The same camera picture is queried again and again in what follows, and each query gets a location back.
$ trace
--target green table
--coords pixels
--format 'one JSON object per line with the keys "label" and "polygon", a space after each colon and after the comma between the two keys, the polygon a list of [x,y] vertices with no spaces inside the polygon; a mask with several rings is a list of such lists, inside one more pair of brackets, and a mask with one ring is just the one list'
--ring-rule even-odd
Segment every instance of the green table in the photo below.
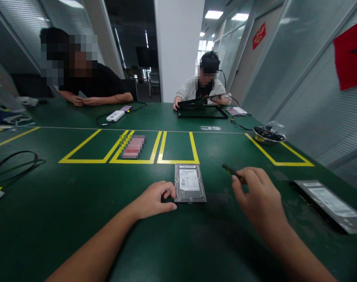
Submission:
{"label": "green table", "polygon": [[[211,156],[236,168],[265,169],[282,195],[290,224],[307,246],[336,278],[352,277],[357,235],[331,229],[289,181],[318,179],[357,210],[356,189],[290,145],[314,166],[276,166],[273,161],[304,161],[281,145],[263,147],[263,153],[229,119],[178,119],[170,103],[150,103],[108,127],[96,125],[97,116],[119,108],[75,108],[53,99],[29,110],[38,129],[0,131],[0,161],[20,150],[34,151],[46,161],[2,188],[6,194],[0,199],[0,281],[47,278],[148,185],[174,181],[171,163],[195,162],[196,155],[207,203],[179,204],[174,212],[138,222],[109,280],[259,281],[284,276],[240,210],[231,177]],[[249,128],[259,125],[252,117],[238,122]],[[200,126],[222,130],[203,131]],[[132,131],[146,135],[147,143],[141,162],[124,163],[114,155],[123,143],[120,136]],[[29,160],[31,156],[20,155],[4,169]],[[2,174],[0,180],[23,168]]]}

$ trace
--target man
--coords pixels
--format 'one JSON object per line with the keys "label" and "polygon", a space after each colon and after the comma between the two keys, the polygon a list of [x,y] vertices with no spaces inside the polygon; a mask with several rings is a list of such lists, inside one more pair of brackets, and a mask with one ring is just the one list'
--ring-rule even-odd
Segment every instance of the man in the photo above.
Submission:
{"label": "man", "polygon": [[[132,102],[133,96],[120,78],[108,67],[88,60],[80,44],[73,43],[65,31],[42,29],[41,44],[46,44],[47,60],[63,61],[63,85],[60,94],[75,106],[100,106]],[[82,91],[88,98],[78,96]]]}
{"label": "man", "polygon": [[[267,173],[261,168],[244,168],[237,174],[245,182],[240,183],[236,176],[232,176],[236,199],[265,244],[282,262],[287,276],[292,281],[336,281],[289,225],[280,193]],[[248,185],[247,194],[243,192],[241,184]],[[131,227],[140,219],[177,209],[173,202],[161,202],[161,197],[166,199],[168,196],[176,197],[173,183],[160,181],[150,185],[65,261],[47,281],[105,281]]]}
{"label": "man", "polygon": [[[203,98],[205,96],[226,94],[224,85],[216,78],[219,64],[219,58],[213,51],[207,52],[202,56],[199,65],[199,77],[194,76],[186,81],[176,94],[173,104],[173,109],[175,111],[179,108],[179,102]],[[205,103],[229,105],[231,101],[230,96],[231,94],[228,93],[212,102],[205,100]]]}

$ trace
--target red flag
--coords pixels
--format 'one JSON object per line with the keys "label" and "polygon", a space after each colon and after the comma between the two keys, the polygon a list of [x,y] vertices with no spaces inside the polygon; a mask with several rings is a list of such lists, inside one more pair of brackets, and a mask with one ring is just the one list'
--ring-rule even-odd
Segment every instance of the red flag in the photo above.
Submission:
{"label": "red flag", "polygon": [[357,24],[334,39],[340,90],[357,85]]}

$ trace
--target pink smartphone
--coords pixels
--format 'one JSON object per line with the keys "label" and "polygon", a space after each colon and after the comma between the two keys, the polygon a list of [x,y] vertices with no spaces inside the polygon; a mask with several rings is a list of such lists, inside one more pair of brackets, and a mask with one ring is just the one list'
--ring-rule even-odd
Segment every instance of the pink smartphone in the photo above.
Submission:
{"label": "pink smartphone", "polygon": [[127,112],[128,110],[130,110],[132,108],[132,106],[123,106],[120,110]]}
{"label": "pink smartphone", "polygon": [[122,152],[122,159],[137,159],[146,141],[145,135],[135,135],[132,137],[126,149]]}

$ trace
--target white line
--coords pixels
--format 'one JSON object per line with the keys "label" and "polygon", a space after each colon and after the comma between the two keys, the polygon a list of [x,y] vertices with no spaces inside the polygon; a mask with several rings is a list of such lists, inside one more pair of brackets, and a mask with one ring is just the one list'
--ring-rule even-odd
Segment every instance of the white line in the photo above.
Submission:
{"label": "white line", "polygon": [[215,131],[174,131],[174,130],[146,130],[146,129],[113,129],[113,128],[81,128],[81,127],[40,127],[40,128],[53,128],[53,129],[90,129],[90,130],[120,130],[120,131],[125,131],[125,130],[135,130],[135,131],[152,131],[152,132],[158,132],[158,131],[166,131],[166,132],[193,132],[193,133],[223,133],[223,134],[245,134],[245,132],[219,132],[220,130],[215,130]]}

